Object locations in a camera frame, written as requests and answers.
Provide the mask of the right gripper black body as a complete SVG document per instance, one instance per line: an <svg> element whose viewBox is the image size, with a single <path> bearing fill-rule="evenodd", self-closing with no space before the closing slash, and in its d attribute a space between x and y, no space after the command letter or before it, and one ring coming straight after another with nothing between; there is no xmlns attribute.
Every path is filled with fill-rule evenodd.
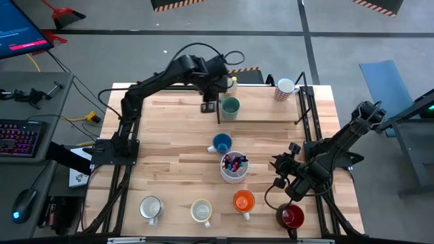
<svg viewBox="0 0 434 244"><path fill-rule="evenodd" d="M275 171L278 177L274 179L273 186L280 189L284 189L286 185L290 185L288 176L294 176L297 168L300 166L300 163L295 160L295 156L299 154L301 147L291 142L288 149L290 152L288 153L288 160L286 161L287 171Z"/></svg>

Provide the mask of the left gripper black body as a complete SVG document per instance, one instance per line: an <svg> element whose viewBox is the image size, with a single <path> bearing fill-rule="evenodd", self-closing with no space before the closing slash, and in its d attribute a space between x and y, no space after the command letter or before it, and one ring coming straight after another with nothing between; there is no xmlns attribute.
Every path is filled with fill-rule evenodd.
<svg viewBox="0 0 434 244"><path fill-rule="evenodd" d="M209 80L199 86L199 94L202 95L201 113L214 113L220 93L228 90L228 77Z"/></svg>

